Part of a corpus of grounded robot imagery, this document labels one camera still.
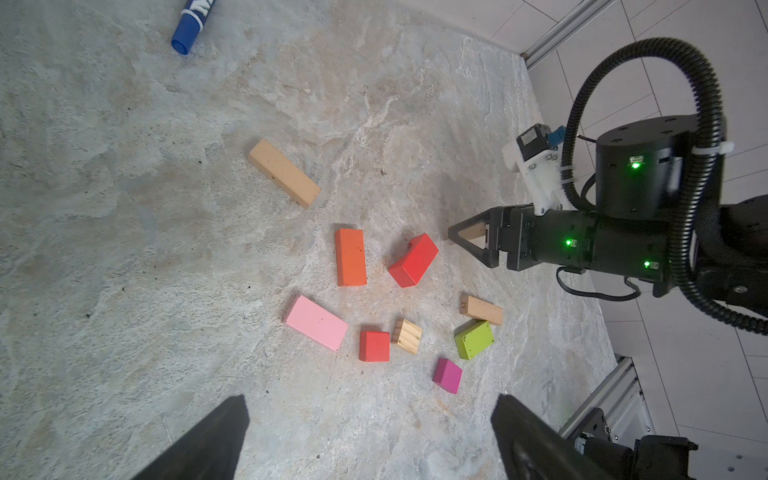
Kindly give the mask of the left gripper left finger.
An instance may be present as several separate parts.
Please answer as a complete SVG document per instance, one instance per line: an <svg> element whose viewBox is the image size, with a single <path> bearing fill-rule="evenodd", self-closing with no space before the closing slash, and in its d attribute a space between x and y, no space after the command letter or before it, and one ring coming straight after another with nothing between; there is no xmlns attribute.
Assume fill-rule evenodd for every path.
<svg viewBox="0 0 768 480"><path fill-rule="evenodd" d="M249 423L245 397L228 397L134 479L232 480Z"/></svg>

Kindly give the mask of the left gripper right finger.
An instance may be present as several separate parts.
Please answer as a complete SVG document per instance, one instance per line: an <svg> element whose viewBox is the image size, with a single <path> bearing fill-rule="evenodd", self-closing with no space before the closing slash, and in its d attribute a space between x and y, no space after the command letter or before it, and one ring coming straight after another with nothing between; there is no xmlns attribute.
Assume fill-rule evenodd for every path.
<svg viewBox="0 0 768 480"><path fill-rule="evenodd" d="M491 425L508 479L610 479L512 395L498 396Z"/></svg>

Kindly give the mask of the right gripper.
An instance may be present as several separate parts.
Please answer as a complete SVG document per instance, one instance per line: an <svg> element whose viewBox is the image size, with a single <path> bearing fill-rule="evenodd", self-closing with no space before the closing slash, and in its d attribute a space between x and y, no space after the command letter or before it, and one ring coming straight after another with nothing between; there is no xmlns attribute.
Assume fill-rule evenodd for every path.
<svg viewBox="0 0 768 480"><path fill-rule="evenodd" d="M459 232L486 223L486 246L480 248ZM573 273L595 271L653 285L660 297L672 289L668 253L669 225L658 221L616 219L586 211L550 210L541 216L531 205L499 207L463 220L448 229L448 238L488 268L523 271L552 264Z"/></svg>

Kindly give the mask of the natural wood plank block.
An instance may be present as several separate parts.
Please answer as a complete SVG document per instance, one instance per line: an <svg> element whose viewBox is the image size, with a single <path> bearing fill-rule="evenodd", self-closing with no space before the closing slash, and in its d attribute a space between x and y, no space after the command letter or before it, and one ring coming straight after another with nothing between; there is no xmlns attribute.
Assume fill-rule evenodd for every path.
<svg viewBox="0 0 768 480"><path fill-rule="evenodd" d="M461 295L459 312L466 317L487 321L496 326L502 325L504 320L501 307L466 293Z"/></svg>

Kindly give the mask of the lime green block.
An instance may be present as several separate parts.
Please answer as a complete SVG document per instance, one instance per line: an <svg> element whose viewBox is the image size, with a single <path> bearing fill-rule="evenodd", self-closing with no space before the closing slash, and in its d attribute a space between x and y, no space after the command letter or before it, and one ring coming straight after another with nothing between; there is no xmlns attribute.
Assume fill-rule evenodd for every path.
<svg viewBox="0 0 768 480"><path fill-rule="evenodd" d="M487 320L474 320L454 335L458 356L462 360L471 360L495 343L491 323Z"/></svg>

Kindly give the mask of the natural wood long block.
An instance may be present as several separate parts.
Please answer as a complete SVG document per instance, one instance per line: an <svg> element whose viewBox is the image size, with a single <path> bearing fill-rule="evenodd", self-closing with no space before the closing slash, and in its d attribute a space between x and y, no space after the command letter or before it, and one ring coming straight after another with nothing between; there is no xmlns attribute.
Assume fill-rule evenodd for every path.
<svg viewBox="0 0 768 480"><path fill-rule="evenodd" d="M249 152L249 162L303 208L319 196L320 187L266 139Z"/></svg>

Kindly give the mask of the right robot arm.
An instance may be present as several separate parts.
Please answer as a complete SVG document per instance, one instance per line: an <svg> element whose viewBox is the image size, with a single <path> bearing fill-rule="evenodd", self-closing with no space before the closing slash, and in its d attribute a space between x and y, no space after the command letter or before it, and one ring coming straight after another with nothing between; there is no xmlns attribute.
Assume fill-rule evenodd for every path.
<svg viewBox="0 0 768 480"><path fill-rule="evenodd" d="M537 124L512 148L532 196L527 205L491 208L451 226L449 238L485 266L505 263L523 271L552 264L559 271L621 276L628 298L641 283L655 297L681 286L672 272L673 216L684 181L693 173L697 119L665 116L614 128L596 142L597 167L583 187L596 203L565 207L553 133ZM693 216L693 239L680 257L710 314L726 304L756 321L744 330L767 331L767 200L720 201L722 171L715 168Z"/></svg>

